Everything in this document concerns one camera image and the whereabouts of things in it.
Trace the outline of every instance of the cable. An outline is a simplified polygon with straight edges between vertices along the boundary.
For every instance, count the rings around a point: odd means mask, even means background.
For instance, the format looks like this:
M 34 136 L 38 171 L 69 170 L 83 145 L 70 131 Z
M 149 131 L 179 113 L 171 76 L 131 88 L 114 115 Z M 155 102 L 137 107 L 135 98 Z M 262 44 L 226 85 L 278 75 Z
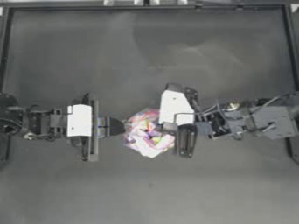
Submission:
M 14 121 L 11 119 L 6 119 L 6 118 L 0 117 L 0 121 L 9 122 L 9 123 L 14 123 L 19 128 L 23 127 L 23 125 L 19 122 L 17 122 L 17 121 Z
M 264 109 L 266 106 L 269 106 L 273 102 L 276 102 L 276 101 L 278 101 L 278 100 L 281 100 L 281 99 L 284 99 L 284 97 L 286 97 L 286 96 L 289 96 L 290 95 L 290 93 L 289 94 L 282 94 L 282 95 L 280 95 L 280 96 L 277 96 L 277 97 L 274 97 L 273 99 L 270 99 L 253 113 L 252 113 L 252 115 L 254 115 L 261 109 Z

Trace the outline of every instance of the colorful crumpled wrapper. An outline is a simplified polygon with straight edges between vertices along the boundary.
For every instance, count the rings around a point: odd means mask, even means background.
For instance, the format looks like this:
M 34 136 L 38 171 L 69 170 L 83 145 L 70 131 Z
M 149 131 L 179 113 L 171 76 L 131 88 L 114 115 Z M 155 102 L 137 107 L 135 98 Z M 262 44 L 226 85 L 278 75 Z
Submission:
M 158 120 L 159 109 L 147 108 L 126 122 L 126 147 L 150 158 L 155 158 L 174 147 L 175 137 L 155 129 Z

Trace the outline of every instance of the black frame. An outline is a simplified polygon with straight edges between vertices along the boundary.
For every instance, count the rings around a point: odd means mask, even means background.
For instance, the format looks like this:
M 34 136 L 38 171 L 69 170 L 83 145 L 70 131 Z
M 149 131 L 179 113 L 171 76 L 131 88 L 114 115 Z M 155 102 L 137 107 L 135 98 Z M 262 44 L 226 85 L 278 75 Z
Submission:
M 105 6 L 105 2 L 61 2 L 61 3 L 7 3 L 3 4 L 3 29 L 0 33 L 0 92 L 5 90 L 6 84 L 6 63 L 10 50 L 10 36 L 14 13 L 18 10 L 23 11 L 159 11 L 159 10 L 197 10 L 197 11 L 282 11 L 282 19 L 285 22 L 285 34 L 288 39 L 288 47 L 290 52 L 290 60 L 293 65 L 294 75 L 294 90 L 299 91 L 299 56 L 296 40 L 296 28 L 293 21 L 293 11 L 290 3 L 270 3 L 270 4 L 215 4 L 203 3 L 193 0 L 189 5 L 179 5 L 177 0 L 163 0 L 162 5 L 151 5 L 151 0 L 143 0 L 143 5 L 134 5 L 134 1 L 115 2 L 114 6 Z M 293 152 L 290 139 L 288 139 L 288 149 Z

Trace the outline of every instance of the gray tabletop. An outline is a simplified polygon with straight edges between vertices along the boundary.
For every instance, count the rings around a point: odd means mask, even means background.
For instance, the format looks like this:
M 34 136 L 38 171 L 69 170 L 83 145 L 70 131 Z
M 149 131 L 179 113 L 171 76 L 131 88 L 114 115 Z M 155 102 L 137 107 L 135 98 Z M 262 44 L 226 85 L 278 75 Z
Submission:
M 23 105 L 66 106 L 93 92 L 101 114 L 126 119 L 159 105 L 167 82 L 205 105 L 294 88 L 280 11 L 17 12 L 6 92 Z M 149 159 L 122 137 L 101 159 L 55 143 L 15 139 L 0 172 L 6 224 L 297 223 L 299 167 L 284 141 L 199 138 L 194 158 Z

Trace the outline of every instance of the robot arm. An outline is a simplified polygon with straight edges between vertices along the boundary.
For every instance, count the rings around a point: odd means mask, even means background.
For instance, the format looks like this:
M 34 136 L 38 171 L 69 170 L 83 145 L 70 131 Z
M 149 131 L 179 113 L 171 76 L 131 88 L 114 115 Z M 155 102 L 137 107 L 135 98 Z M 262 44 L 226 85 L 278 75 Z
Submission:
M 198 92 L 169 84 L 163 92 L 161 121 L 163 131 L 177 135 L 177 151 L 193 157 L 197 136 L 217 139 L 245 133 L 273 140 L 299 136 L 299 93 L 273 99 L 227 102 L 202 109 Z
M 99 117 L 99 101 L 90 94 L 67 111 L 22 108 L 10 94 L 0 94 L 0 133 L 27 140 L 55 141 L 66 137 L 73 146 L 82 148 L 85 161 L 99 160 L 99 138 L 125 131 L 118 119 Z

